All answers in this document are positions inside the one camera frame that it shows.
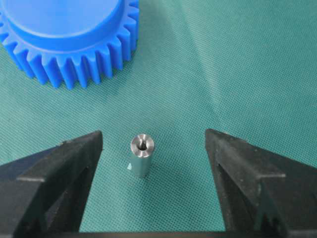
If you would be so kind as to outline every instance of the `blue plastic gear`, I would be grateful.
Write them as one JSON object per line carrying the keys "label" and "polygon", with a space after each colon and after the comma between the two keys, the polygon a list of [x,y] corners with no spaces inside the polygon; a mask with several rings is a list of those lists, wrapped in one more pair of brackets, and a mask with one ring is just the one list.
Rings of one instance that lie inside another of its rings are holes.
{"label": "blue plastic gear", "polygon": [[136,49],[138,0],[0,0],[0,40],[41,84],[112,77]]}

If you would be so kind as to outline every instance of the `green fabric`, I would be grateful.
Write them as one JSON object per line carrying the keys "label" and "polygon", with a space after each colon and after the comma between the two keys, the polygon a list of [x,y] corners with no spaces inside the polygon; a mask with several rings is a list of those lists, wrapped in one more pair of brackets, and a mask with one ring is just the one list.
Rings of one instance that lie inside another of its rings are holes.
{"label": "green fabric", "polygon": [[[41,86],[0,50],[0,162],[100,129],[82,231],[223,230],[204,145],[214,128],[317,166],[317,1],[140,0],[131,62],[101,85]],[[127,170],[138,133],[156,143]]]}

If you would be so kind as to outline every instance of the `textured fabric surface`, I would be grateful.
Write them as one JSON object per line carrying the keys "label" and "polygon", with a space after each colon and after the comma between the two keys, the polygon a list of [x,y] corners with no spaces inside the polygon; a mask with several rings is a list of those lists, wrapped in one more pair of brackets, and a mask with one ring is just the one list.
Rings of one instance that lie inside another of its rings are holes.
{"label": "textured fabric surface", "polygon": [[[140,0],[133,60],[86,90],[41,86],[0,50],[0,162],[100,129],[82,231],[223,230],[205,152],[214,128],[317,166],[317,1]],[[142,180],[138,133],[156,143]]]}

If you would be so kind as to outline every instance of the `gear tooth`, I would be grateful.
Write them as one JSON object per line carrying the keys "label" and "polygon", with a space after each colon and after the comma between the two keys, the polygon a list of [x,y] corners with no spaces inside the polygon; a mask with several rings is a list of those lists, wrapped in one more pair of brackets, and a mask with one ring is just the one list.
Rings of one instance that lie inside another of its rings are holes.
{"label": "gear tooth", "polygon": [[114,37],[108,44],[111,65],[117,69],[123,69],[123,58],[122,58],[122,44],[117,37]]}
{"label": "gear tooth", "polygon": [[54,88],[58,88],[63,80],[63,77],[58,68],[56,58],[43,55],[42,64],[52,86]]}
{"label": "gear tooth", "polygon": [[136,33],[137,33],[137,38],[139,35],[139,9],[136,7],[129,7],[128,9],[128,17],[132,18],[135,20],[136,24]]}
{"label": "gear tooth", "polygon": [[100,81],[100,75],[99,75],[99,70],[97,65],[96,54],[86,55],[85,59],[87,60],[87,63],[88,63],[88,68],[89,68],[91,78],[96,84],[99,84],[101,81]]}
{"label": "gear tooth", "polygon": [[87,70],[87,66],[84,63],[84,61],[82,60],[81,57],[79,56],[73,56],[72,57],[73,63],[74,63],[74,68],[76,70],[77,73],[77,77],[78,77],[78,81],[80,83],[80,85],[83,88],[87,88],[88,86],[88,70]]}
{"label": "gear tooth", "polygon": [[122,44],[122,56],[124,60],[131,60],[131,33],[126,28],[122,28],[117,35]]}
{"label": "gear tooth", "polygon": [[22,69],[26,73],[26,75],[30,78],[33,78],[35,76],[33,70],[31,69],[28,61],[26,60],[28,56],[28,50],[25,48],[25,46],[22,43],[17,44],[17,46],[14,48],[13,53],[19,62],[19,64],[22,66]]}
{"label": "gear tooth", "polygon": [[131,18],[127,18],[128,21],[124,24],[124,27],[130,32],[131,34],[131,50],[136,50],[137,48],[137,39],[138,39],[138,26],[137,22]]}
{"label": "gear tooth", "polygon": [[0,41],[3,42],[8,36],[7,27],[0,22]]}
{"label": "gear tooth", "polygon": [[139,8],[139,0],[130,0],[129,6]]}
{"label": "gear tooth", "polygon": [[105,76],[108,78],[112,77],[112,66],[111,66],[111,57],[108,46],[102,47],[98,50],[98,54],[101,58],[102,69]]}
{"label": "gear tooth", "polygon": [[16,42],[6,42],[5,45],[3,45],[3,47],[6,49],[6,51],[8,52],[8,54],[10,55],[11,59],[15,62],[15,64],[18,66],[19,70],[22,70],[22,67],[19,63],[19,61],[16,59],[13,51],[14,51],[14,48],[16,47],[17,43]]}
{"label": "gear tooth", "polygon": [[75,81],[77,80],[77,73],[74,68],[73,61],[70,58],[66,58],[64,56],[58,56],[57,65],[64,79],[66,87],[68,89],[74,88]]}
{"label": "gear tooth", "polygon": [[29,51],[26,60],[28,61],[38,81],[41,84],[45,84],[49,78],[43,68],[41,55],[37,55],[35,52]]}

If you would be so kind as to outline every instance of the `metal cylinder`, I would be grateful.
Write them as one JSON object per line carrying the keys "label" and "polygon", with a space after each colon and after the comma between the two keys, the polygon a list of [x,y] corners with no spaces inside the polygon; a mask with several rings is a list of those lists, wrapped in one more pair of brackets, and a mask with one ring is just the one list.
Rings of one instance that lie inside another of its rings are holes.
{"label": "metal cylinder", "polygon": [[140,134],[131,141],[131,171],[144,178],[150,171],[154,141],[149,135]]}

